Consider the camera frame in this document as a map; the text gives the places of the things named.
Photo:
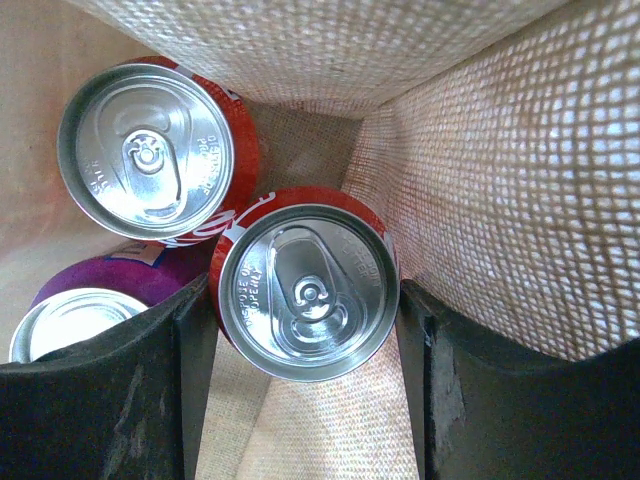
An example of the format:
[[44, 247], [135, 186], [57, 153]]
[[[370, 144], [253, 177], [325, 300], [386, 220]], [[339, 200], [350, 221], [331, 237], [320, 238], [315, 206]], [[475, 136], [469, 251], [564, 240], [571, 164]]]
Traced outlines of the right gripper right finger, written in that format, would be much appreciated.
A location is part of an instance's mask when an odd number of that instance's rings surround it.
[[397, 338], [423, 479], [635, 479], [639, 344], [578, 362], [401, 284]]

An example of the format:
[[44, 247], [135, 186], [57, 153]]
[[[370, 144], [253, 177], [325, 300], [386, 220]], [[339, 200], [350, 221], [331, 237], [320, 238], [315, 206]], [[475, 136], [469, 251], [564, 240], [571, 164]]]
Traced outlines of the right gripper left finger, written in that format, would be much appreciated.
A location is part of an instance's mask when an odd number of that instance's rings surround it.
[[1, 368], [5, 479], [191, 479], [218, 337], [200, 276], [89, 340]]

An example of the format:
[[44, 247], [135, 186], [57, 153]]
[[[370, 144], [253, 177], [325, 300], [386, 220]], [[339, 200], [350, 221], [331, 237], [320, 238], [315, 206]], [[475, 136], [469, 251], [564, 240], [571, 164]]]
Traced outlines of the purple fanta can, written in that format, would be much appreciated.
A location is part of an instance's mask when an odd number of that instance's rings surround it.
[[132, 241], [67, 267], [37, 293], [13, 334], [8, 360], [33, 362], [161, 303], [208, 271], [214, 245]]

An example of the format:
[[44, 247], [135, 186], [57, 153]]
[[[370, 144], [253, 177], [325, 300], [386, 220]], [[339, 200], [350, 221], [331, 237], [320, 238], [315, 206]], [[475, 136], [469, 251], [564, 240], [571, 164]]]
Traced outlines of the red cola can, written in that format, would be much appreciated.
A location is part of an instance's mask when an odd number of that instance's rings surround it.
[[109, 68], [67, 103], [60, 174], [105, 229], [166, 248], [220, 234], [252, 198], [259, 137], [240, 96], [162, 56]]
[[221, 233], [209, 270], [221, 331], [277, 378], [320, 382], [367, 362], [400, 300], [390, 232], [355, 197], [328, 187], [270, 192]]

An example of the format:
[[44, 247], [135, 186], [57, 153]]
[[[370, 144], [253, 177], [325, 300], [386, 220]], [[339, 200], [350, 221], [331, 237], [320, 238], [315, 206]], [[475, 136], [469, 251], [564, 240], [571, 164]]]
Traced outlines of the burlap canvas tote bag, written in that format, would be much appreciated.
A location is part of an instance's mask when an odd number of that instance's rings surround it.
[[1, 339], [117, 237], [56, 161], [83, 82], [157, 53], [239, 95], [256, 195], [339, 188], [404, 277], [568, 362], [639, 344], [635, 1], [5, 1]]

